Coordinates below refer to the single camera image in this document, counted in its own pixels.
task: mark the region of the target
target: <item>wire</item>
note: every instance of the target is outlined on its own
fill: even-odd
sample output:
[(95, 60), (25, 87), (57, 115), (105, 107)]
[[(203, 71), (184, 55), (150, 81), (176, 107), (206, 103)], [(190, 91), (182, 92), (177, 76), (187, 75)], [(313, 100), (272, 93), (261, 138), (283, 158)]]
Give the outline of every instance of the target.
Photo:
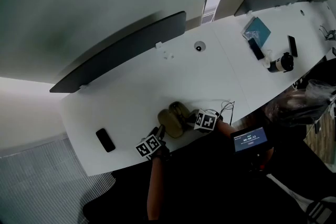
[[(322, 30), (321, 29), (319, 29), (321, 32), (322, 32)], [(324, 35), (324, 33), (322, 32), (322, 34)], [(326, 37), (325, 35), (324, 35), (324, 38), (327, 40), (328, 39), (328, 37)]]
[(320, 27), (322, 27), (324, 29), (324, 31), (328, 34), (328, 31), (325, 29), (324, 26), (320, 25)]
[(210, 113), (213, 114), (213, 115), (214, 115), (213, 111), (216, 112), (217, 114), (219, 114), (219, 116), (217, 117), (217, 120), (219, 120), (219, 117), (222, 115), (224, 110), (231, 110), (231, 118), (230, 118), (230, 125), (231, 125), (232, 124), (232, 117), (233, 117), (233, 108), (235, 107), (235, 101), (230, 102), (230, 101), (224, 100), (222, 102), (222, 104), (220, 105), (220, 107), (221, 107), (221, 112), (220, 113), (218, 113), (214, 109), (206, 109), (204, 111), (205, 112), (210, 111)]

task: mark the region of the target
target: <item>desk surface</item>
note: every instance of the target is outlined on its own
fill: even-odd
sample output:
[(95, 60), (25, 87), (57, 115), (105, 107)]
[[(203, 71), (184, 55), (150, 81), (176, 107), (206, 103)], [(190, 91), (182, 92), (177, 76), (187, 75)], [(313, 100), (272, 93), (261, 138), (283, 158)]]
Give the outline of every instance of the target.
[[(190, 110), (219, 111), (223, 100), (231, 100), (235, 101), (233, 121), (239, 120), (299, 79), (333, 45), (319, 31), (319, 25), (336, 29), (336, 19), (325, 3), (296, 3), (252, 15), (271, 30), (264, 48), (272, 50), (273, 59), (289, 50), (287, 35), (295, 37), (299, 57), (292, 72), (269, 73), (242, 37), (251, 17), (231, 16), (187, 31), (164, 43), (162, 49), (151, 49), (65, 97), (60, 113), (87, 174), (145, 161), (134, 146), (159, 125), (157, 114), (170, 103), (181, 101)], [(204, 52), (194, 49), (198, 40), (206, 44)], [(174, 58), (164, 59), (170, 54)], [(229, 118), (230, 113), (224, 113), (224, 120)], [(107, 153), (97, 139), (100, 128), (107, 130), (116, 145), (113, 152)], [(199, 132), (177, 139), (166, 135), (165, 141), (173, 151), (200, 136)]]

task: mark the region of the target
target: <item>display screen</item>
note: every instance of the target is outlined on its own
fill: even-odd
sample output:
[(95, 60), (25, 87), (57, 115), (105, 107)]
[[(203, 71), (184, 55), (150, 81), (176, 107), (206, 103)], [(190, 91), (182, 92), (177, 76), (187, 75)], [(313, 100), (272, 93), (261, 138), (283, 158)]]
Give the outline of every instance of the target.
[(236, 152), (262, 144), (267, 141), (264, 128), (258, 128), (246, 134), (234, 137)]

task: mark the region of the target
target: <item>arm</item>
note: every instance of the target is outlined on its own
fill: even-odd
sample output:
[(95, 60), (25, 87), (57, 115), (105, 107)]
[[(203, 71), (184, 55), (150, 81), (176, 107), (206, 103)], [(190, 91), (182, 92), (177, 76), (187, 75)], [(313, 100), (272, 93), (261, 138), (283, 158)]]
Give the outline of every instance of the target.
[(152, 163), (152, 174), (147, 197), (147, 214), (149, 220), (157, 220), (160, 216), (164, 198), (164, 162), (161, 160), (161, 158), (154, 157)]
[(217, 121), (216, 127), (221, 133), (223, 133), (229, 139), (232, 133), (237, 132), (235, 128), (233, 128), (228, 123), (223, 122), (221, 120)]

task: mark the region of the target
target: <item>black phone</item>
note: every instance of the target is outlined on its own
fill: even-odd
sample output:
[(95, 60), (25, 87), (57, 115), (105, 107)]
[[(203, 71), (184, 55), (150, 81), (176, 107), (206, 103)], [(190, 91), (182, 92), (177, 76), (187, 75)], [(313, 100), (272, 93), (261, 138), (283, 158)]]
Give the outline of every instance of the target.
[(96, 132), (96, 135), (107, 152), (111, 152), (115, 149), (115, 145), (113, 144), (105, 129), (100, 129)]
[(288, 42), (289, 42), (289, 48), (290, 48), (290, 53), (294, 56), (298, 56), (298, 51), (296, 49), (296, 43), (295, 43), (295, 38), (292, 36), (288, 36)]
[(250, 44), (250, 48), (253, 51), (254, 55), (257, 57), (258, 60), (264, 59), (264, 54), (263, 52), (260, 50), (258, 44), (256, 43), (256, 41), (254, 40), (254, 38), (251, 38), (248, 40), (248, 43)]

